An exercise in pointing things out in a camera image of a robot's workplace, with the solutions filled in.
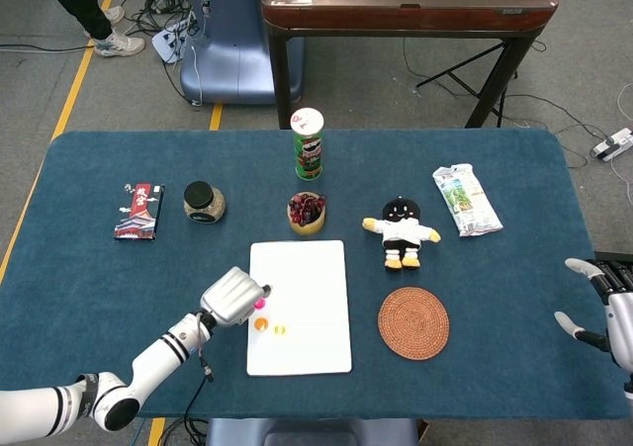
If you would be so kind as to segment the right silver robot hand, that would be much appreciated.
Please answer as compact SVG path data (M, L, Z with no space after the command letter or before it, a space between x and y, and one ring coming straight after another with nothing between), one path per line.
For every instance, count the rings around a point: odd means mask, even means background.
M603 305L606 331L588 331L564 312L555 312L555 320L574 339L609 353L619 368L632 374L632 265L579 258L567 258L565 265L594 287Z

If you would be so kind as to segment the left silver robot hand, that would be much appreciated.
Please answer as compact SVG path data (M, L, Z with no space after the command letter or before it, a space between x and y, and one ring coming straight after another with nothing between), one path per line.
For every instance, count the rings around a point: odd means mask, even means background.
M209 287L200 299L203 324L208 329L242 324L255 311L255 304L269 297L272 288L259 285L247 273L233 266Z

